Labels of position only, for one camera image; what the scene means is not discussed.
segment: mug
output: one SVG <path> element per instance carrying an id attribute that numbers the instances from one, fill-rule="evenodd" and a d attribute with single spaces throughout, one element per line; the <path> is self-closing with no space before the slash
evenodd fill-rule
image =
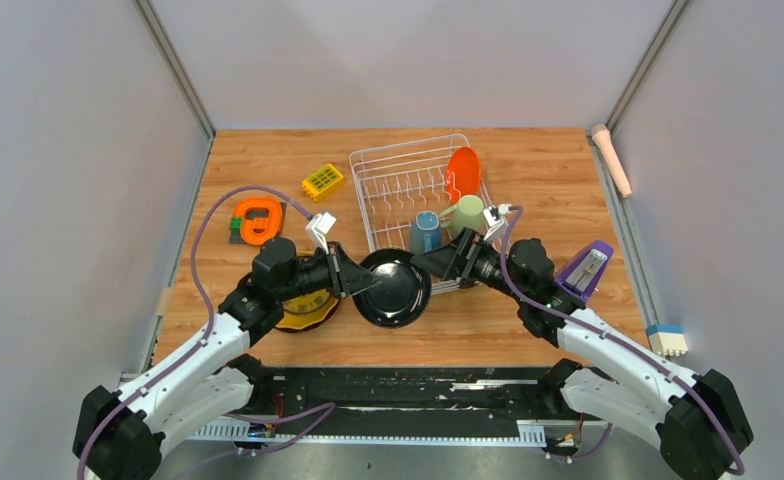
<path id="1" fill-rule="evenodd" d="M 442 246 L 439 216 L 433 212 L 419 212 L 410 227 L 410 251 L 421 255 Z"/>
<path id="2" fill-rule="evenodd" d="M 483 200 L 477 195 L 463 195 L 460 200 L 440 213 L 440 217 L 451 214 L 451 219 L 442 222 L 442 227 L 450 227 L 451 238 L 455 238 L 463 228 L 484 233 L 486 231 L 486 219 L 483 217 Z"/>

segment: mug handle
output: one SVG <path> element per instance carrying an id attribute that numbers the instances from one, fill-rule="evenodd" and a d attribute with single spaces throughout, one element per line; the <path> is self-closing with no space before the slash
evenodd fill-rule
<path id="1" fill-rule="evenodd" d="M 445 210 L 443 210 L 442 213 L 439 214 L 439 218 L 442 218 L 442 217 L 448 215 L 449 213 L 454 212 L 455 210 L 457 210 L 457 204 L 456 203 L 451 205 L 450 207 L 446 208 Z M 439 226 L 442 227 L 442 228 L 448 228 L 450 225 L 451 225 L 451 220 L 446 220 L 444 222 L 441 221 L 441 220 L 439 221 Z"/>

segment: wooden tabletop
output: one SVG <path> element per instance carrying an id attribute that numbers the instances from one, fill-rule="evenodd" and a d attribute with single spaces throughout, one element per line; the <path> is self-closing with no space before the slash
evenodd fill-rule
<path id="1" fill-rule="evenodd" d="M 328 236 L 359 262 L 368 242 L 351 181 L 348 155 L 369 147 L 463 133 L 481 159 L 493 202 L 524 205 L 514 232 L 541 238 L 559 269 L 592 240 L 616 247 L 590 306 L 614 327 L 647 344 L 644 328 L 618 248 L 598 174 L 582 129 L 360 129 L 221 131 L 213 144 L 195 206 L 183 258 L 154 361 L 177 348 L 206 321 L 206 309 L 189 270 L 191 239 L 203 216 L 225 192 L 247 184 L 266 185 L 298 199 L 307 209 L 332 212 L 337 222 Z M 348 177 L 346 185 L 314 204 L 301 180 L 332 163 Z M 228 200 L 213 216 L 198 251 L 201 280 L 216 305 L 250 268 L 256 247 L 228 243 L 232 209 L 244 196 Z M 283 235 L 299 249 L 311 250 L 306 222 L 286 210 Z M 532 337 L 516 317 L 516 305 L 498 292 L 478 286 L 434 295 L 415 323 L 383 329 L 357 313 L 350 299 L 315 330 L 273 331 L 251 354 L 269 365 L 551 365 L 575 358 Z"/>

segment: shiny black bowl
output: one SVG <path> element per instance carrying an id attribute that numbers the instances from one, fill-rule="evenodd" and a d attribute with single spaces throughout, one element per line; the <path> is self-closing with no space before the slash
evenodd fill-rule
<path id="1" fill-rule="evenodd" d="M 369 254 L 360 265 L 382 283 L 359 295 L 354 304 L 360 315 L 378 327 L 398 328 L 416 321 L 430 300 L 430 274 L 410 263 L 413 254 L 384 248 Z"/>

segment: dish rack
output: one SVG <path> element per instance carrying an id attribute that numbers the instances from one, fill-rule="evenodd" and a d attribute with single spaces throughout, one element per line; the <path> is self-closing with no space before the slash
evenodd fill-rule
<path id="1" fill-rule="evenodd" d="M 465 135 L 455 133 L 385 147 L 353 152 L 349 160 L 365 225 L 369 251 L 381 248 L 409 250 L 410 224 L 416 214 L 429 210 L 438 215 L 451 206 L 445 185 L 445 169 L 451 155 L 468 147 Z M 477 195 L 484 205 L 491 205 L 486 183 L 481 175 Z M 447 228 L 442 229 L 443 244 L 451 241 Z M 459 288 L 454 280 L 436 281 L 432 293 Z"/>

